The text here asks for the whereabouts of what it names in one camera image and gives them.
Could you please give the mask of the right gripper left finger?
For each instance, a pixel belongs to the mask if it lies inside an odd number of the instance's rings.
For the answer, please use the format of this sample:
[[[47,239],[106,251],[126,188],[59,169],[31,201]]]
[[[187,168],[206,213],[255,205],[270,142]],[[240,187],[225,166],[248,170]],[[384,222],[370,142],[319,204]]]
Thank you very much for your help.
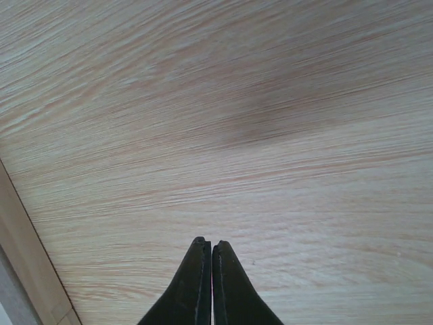
[[[211,243],[194,238],[167,289],[138,325],[210,324],[211,269]]]

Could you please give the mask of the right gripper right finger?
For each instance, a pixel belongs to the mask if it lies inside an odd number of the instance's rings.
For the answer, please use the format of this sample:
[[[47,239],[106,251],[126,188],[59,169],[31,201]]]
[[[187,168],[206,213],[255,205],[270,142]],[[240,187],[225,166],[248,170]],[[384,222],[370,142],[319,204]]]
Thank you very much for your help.
[[[215,324],[281,324],[261,299],[228,241],[212,250]]]

